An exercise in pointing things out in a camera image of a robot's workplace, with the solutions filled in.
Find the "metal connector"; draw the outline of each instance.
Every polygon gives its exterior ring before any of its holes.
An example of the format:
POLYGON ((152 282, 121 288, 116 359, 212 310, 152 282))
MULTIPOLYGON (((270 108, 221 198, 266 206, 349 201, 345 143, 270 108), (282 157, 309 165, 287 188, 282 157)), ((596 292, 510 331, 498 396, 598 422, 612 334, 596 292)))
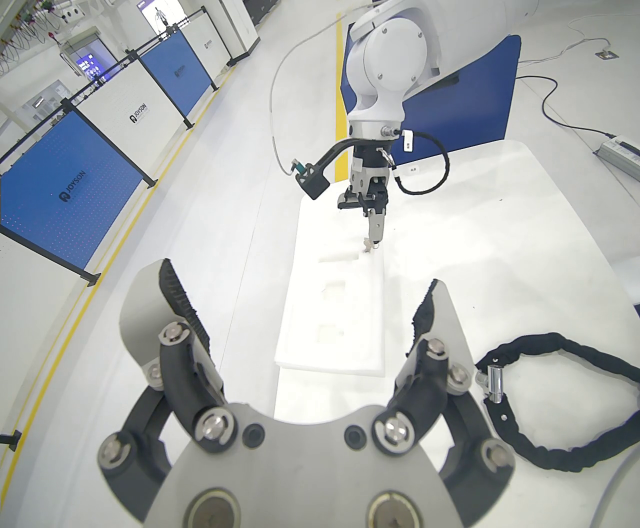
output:
POLYGON ((390 167, 395 167, 396 166, 396 162, 394 161, 394 157, 387 152, 383 147, 378 147, 376 149, 380 154, 382 154, 382 157, 385 158, 387 160, 387 163, 389 164, 390 167))
POLYGON ((478 372, 476 381, 486 393, 489 400, 493 403, 501 403, 504 391, 502 389, 502 367, 499 365, 489 365, 487 373, 478 372))

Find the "joyson logo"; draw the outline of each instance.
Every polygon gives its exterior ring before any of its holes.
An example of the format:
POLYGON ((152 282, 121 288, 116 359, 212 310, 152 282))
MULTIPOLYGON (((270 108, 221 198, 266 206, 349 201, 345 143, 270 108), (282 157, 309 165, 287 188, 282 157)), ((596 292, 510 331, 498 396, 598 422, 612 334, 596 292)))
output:
POLYGON ((60 200, 62 200, 63 202, 68 202, 69 200, 71 200, 71 193, 77 189, 78 185, 80 185, 80 182, 85 176, 86 172, 81 170, 76 175, 76 177, 69 182, 69 185, 67 185, 65 190, 58 195, 58 198, 60 198, 60 200))
POLYGON ((129 116, 129 119, 131 120, 132 123, 137 123, 138 121, 140 121, 141 119, 143 119, 146 115, 147 112, 149 111, 149 108, 147 107, 146 103, 142 103, 139 108, 129 116))

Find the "white panel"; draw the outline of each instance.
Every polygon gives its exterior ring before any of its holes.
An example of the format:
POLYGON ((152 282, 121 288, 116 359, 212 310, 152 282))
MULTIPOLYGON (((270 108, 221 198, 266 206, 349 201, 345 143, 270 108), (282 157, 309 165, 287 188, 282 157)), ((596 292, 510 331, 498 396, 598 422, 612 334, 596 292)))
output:
POLYGON ((233 58, 246 53, 258 38, 258 34, 242 1, 204 0, 203 4, 233 58))
POLYGON ((215 79, 231 56, 209 17, 199 16, 184 26, 182 32, 211 79, 215 79))
POLYGON ((150 172, 182 116, 136 61, 79 105, 93 124, 142 170, 150 172))

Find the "black cable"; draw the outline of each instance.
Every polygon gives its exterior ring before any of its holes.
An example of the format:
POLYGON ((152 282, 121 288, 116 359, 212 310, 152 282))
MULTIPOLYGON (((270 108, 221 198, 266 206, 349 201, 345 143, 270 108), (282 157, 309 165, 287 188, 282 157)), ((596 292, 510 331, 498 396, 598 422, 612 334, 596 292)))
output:
POLYGON ((516 79, 546 79, 547 81, 552 81, 553 83, 556 84, 554 86, 554 89, 551 90, 551 92, 549 92, 547 94, 547 96, 542 100, 542 113, 545 115, 545 117, 547 119, 549 119, 549 121, 554 122, 556 125, 560 125, 561 127, 565 127, 565 128, 568 128, 568 129, 586 130, 586 131, 589 131, 589 132, 597 132, 598 134, 602 134, 603 136, 607 136, 608 138, 615 138, 616 137, 615 134, 609 134, 608 132, 603 132, 602 130, 588 129, 588 128, 585 128, 585 127, 573 127, 571 125, 566 125, 564 123, 561 123, 560 121, 556 121, 551 116, 549 116, 549 114, 547 114, 547 112, 545 110, 545 104, 547 103, 547 99, 551 96, 552 93, 554 93, 557 90, 557 87, 558 87, 558 81, 556 81, 552 77, 545 77, 545 76, 542 76, 542 75, 522 75, 520 77, 516 77, 516 79))
POLYGON ((425 191, 410 191, 409 189, 405 189, 404 186, 402 185, 402 182, 400 181, 400 176, 395 176, 394 177, 394 180, 396 180, 396 183, 397 183, 398 187, 400 188, 400 190, 404 194, 411 195, 411 196, 421 196, 421 195, 426 195, 426 194, 434 192, 436 189, 441 187, 442 184, 445 181, 447 181, 447 178, 449 176, 449 169, 451 168, 451 163, 449 162, 449 153, 447 152, 447 149, 444 148, 444 145, 437 138, 434 138, 433 136, 430 136, 429 134, 425 134, 424 132, 417 132, 417 131, 413 131, 413 135, 414 136, 418 136, 419 138, 424 138, 425 140, 429 140, 432 143, 434 143, 435 146, 438 147, 438 149, 440 149, 440 153, 442 154, 442 157, 444 158, 444 176, 432 188, 427 189, 425 191))

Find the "small metal part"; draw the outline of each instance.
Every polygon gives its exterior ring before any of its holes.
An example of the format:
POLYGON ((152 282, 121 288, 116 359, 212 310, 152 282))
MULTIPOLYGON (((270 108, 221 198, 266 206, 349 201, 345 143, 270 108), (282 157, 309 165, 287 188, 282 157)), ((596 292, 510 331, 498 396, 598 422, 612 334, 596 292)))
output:
POLYGON ((107 436, 100 445, 100 449, 98 450, 98 464, 102 469, 117 468, 127 459, 130 452, 131 446, 129 444, 122 445, 122 442, 118 439, 118 435, 113 433, 107 436))
POLYGON ((385 423, 378 420, 374 424, 376 438, 384 449, 394 454, 404 454, 413 447, 415 432, 411 420, 401 412, 389 417, 385 423))
POLYGON ((499 365, 489 365, 487 368, 487 389, 489 390, 489 400, 493 403, 500 403, 504 392, 502 390, 502 367, 499 365))
POLYGON ((360 426, 349 426, 344 430, 344 441, 354 451, 367 445, 367 433, 360 426))
POLYGON ((160 365, 158 365, 157 363, 154 363, 149 367, 148 373, 149 373, 149 378, 151 378, 152 380, 160 380, 162 378, 162 374, 160 372, 160 365))
POLYGON ((242 433, 242 443, 249 449, 260 447, 264 442, 264 427, 260 424, 249 424, 242 433))
POLYGON ((189 505, 184 525, 186 528, 238 528, 240 507, 229 492, 208 490, 189 505))
POLYGON ((384 126, 380 129, 380 135, 383 136, 384 138, 395 138, 397 136, 395 131, 396 129, 393 127, 384 126))
POLYGON ((476 381, 484 392, 488 394, 489 400, 493 403, 500 403, 504 392, 502 390, 502 367, 500 365, 489 365, 487 374, 478 371, 476 381))
POLYGON ((451 362, 447 376, 447 392, 460 396, 471 387, 471 376, 460 363, 451 362))
POLYGON ((177 321, 166 325, 158 334, 160 343, 165 346, 177 345, 187 339, 188 336, 189 328, 183 328, 183 325, 177 321))
POLYGON ((224 407, 213 407, 204 411, 195 428, 195 439, 211 440, 225 445, 234 433, 235 418, 224 407))
POLYGON ((202 435, 208 440, 217 440, 227 430, 227 423, 222 416, 211 415, 202 422, 202 435))
POLYGON ((606 51, 600 51, 600 52, 596 53, 596 57, 599 57, 604 61, 609 61, 611 59, 620 58, 620 55, 616 55, 611 50, 606 50, 606 51))
POLYGON ((447 351, 444 348, 444 343, 437 338, 429 339, 427 343, 427 352, 431 353, 437 359, 442 359, 446 356, 447 351))
POLYGON ((376 149, 383 158, 385 158, 387 160, 387 163, 393 167, 396 165, 396 162, 394 161, 394 157, 391 155, 391 153, 387 152, 383 147, 378 147, 376 149))
POLYGON ((449 367, 449 376, 459 385, 463 385, 469 379, 467 370, 459 363, 452 363, 449 367))
POLYGON ((420 516, 416 507, 400 493, 382 493, 369 506, 367 528, 420 527, 420 516))
POLYGON ((488 438, 480 447, 482 460, 484 464, 496 473, 498 468, 506 466, 515 466, 516 458, 511 449, 502 440, 497 438, 488 438))

